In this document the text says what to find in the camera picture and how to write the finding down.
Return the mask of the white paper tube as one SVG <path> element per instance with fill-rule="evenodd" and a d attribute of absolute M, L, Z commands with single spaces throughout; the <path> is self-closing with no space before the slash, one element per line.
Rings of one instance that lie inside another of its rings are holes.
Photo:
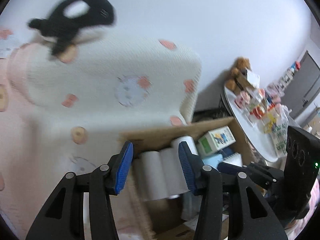
<path fill-rule="evenodd" d="M 165 199 L 168 196 L 164 171 L 157 151 L 144 152 L 140 155 L 144 174 L 144 189 L 147 201 Z"/>
<path fill-rule="evenodd" d="M 191 151 L 192 154 L 194 155 L 199 155 L 198 154 L 198 151 L 197 151 L 197 148 L 196 148 L 196 145 L 195 145 L 195 142 L 193 140 L 192 137 L 190 136 L 183 136 L 183 137 L 178 137 L 176 139 L 174 139 L 172 142 L 171 142 L 171 147 L 173 149 L 176 150 L 176 152 L 178 152 L 178 146 L 181 142 L 186 142 L 189 146 L 189 149 Z"/>
<path fill-rule="evenodd" d="M 188 192 L 177 150 L 165 148 L 159 153 L 169 198 Z"/>

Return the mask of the white spiral notepad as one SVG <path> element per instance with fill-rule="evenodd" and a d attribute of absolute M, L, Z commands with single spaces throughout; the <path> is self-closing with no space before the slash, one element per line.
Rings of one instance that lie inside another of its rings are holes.
<path fill-rule="evenodd" d="M 242 156 L 240 153 L 233 153 L 223 159 L 224 163 L 242 167 Z"/>

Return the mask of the green white mosquito liquid box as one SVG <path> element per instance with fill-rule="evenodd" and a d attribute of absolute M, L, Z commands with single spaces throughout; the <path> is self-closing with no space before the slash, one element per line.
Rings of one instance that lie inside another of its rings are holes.
<path fill-rule="evenodd" d="M 197 141 L 197 150 L 200 156 L 208 157 L 230 146 L 236 139 L 228 126 L 208 131 Z"/>

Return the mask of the white round side table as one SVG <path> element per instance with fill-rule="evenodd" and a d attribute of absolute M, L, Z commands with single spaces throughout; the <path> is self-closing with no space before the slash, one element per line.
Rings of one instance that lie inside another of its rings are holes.
<path fill-rule="evenodd" d="M 285 154 L 277 154 L 276 148 L 273 144 L 273 140 L 270 134 L 264 133 L 263 122 L 258 120 L 256 123 L 251 123 L 248 119 L 248 113 L 245 109 L 239 109 L 234 100 L 236 96 L 232 91 L 223 88 L 222 99 L 225 107 L 234 116 L 246 135 L 247 140 L 253 146 L 253 148 L 270 163 L 275 163 L 279 159 L 283 160 Z"/>

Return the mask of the green print plastic bag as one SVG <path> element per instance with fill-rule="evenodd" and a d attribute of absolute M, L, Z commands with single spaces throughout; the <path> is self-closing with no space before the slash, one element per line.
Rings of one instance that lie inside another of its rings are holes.
<path fill-rule="evenodd" d="M 272 115 L 267 114 L 263 120 L 264 133 L 269 134 L 272 139 L 276 156 L 278 158 L 285 157 L 287 155 L 287 128 L 289 121 L 285 115 Z"/>

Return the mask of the pink Hello Kitty bedsheet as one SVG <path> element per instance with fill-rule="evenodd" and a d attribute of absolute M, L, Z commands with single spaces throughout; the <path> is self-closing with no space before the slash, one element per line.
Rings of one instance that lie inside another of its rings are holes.
<path fill-rule="evenodd" d="M 17 97 L 1 62 L 7 107 L 1 113 L 1 215 L 25 239 L 41 206 L 63 175 L 86 173 L 120 150 L 119 133 L 169 126 L 151 115 L 61 118 L 36 112 Z"/>

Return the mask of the cardboard box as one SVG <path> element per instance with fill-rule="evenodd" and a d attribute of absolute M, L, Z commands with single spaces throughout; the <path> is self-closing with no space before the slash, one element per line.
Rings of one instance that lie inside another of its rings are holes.
<path fill-rule="evenodd" d="M 119 133 L 118 141 L 122 144 L 126 141 L 131 141 L 134 148 L 134 157 L 138 158 L 143 152 L 167 148 L 174 139 L 179 137 L 190 136 L 193 140 L 197 141 L 206 132 L 223 126 L 228 126 L 231 129 L 231 132 L 236 139 L 236 142 L 231 148 L 235 152 L 241 154 L 242 163 L 247 165 L 252 161 L 256 161 L 256 157 L 253 154 L 253 150 L 245 133 L 236 119 L 231 117 L 196 122 L 188 126 L 168 126 L 146 130 L 126 131 Z M 167 200 L 156 200 L 147 204 L 143 200 L 143 194 L 139 191 L 138 186 L 139 183 L 136 171 L 134 168 L 131 168 L 125 189 L 127 189 L 130 194 L 135 213 L 135 222 L 137 222 L 139 226 L 142 239 L 156 239 L 157 236 L 152 230 L 153 226 L 159 225 L 165 227 L 165 224 L 162 220 L 154 220 L 152 222 L 153 216 L 159 218 L 161 212 L 165 213 L 167 211 L 170 215 L 173 215 L 174 213 L 172 210 L 169 210 L 169 202 Z"/>

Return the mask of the brown teddy bear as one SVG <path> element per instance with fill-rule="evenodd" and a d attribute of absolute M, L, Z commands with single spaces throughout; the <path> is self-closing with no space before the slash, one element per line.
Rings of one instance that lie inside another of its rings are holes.
<path fill-rule="evenodd" d="M 234 94 L 239 94 L 248 85 L 247 71 L 251 70 L 249 58 L 237 57 L 231 67 L 225 87 Z"/>

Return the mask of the grey cabinet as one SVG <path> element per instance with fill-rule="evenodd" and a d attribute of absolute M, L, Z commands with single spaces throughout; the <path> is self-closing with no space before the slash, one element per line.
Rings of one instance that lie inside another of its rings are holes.
<path fill-rule="evenodd" d="M 319 91 L 319 66 L 308 51 L 300 61 L 300 70 L 295 74 L 286 92 L 290 116 L 295 119 Z"/>

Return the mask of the cream Hello Kitty pillow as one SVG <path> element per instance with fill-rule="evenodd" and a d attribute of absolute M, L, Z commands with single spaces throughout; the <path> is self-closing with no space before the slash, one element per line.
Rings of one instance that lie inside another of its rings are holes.
<path fill-rule="evenodd" d="M 190 48 L 155 38 L 107 33 L 50 56 L 32 43 L 9 57 L 5 75 L 17 97 L 36 112 L 61 118 L 151 115 L 189 122 L 201 60 Z"/>

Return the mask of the orca plush toy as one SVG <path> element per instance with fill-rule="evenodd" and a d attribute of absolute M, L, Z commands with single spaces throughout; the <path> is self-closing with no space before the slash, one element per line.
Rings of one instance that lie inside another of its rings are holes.
<path fill-rule="evenodd" d="M 52 56 L 59 56 L 70 46 L 98 35 L 115 24 L 116 12 L 108 0 L 63 0 L 47 18 L 33 18 L 30 29 L 52 42 Z"/>

